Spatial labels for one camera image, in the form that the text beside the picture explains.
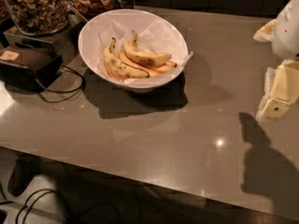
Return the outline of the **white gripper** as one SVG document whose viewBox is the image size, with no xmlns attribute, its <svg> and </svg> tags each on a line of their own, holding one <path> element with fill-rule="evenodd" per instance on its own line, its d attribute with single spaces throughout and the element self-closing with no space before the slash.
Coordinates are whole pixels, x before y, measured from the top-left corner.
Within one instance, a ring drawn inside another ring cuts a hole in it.
<svg viewBox="0 0 299 224">
<path fill-rule="evenodd" d="M 290 0 L 273 19 L 253 36 L 259 42 L 271 42 L 272 50 L 284 61 L 268 67 L 264 78 L 264 96 L 257 120 L 280 119 L 299 99 L 299 0 Z"/>
</svg>

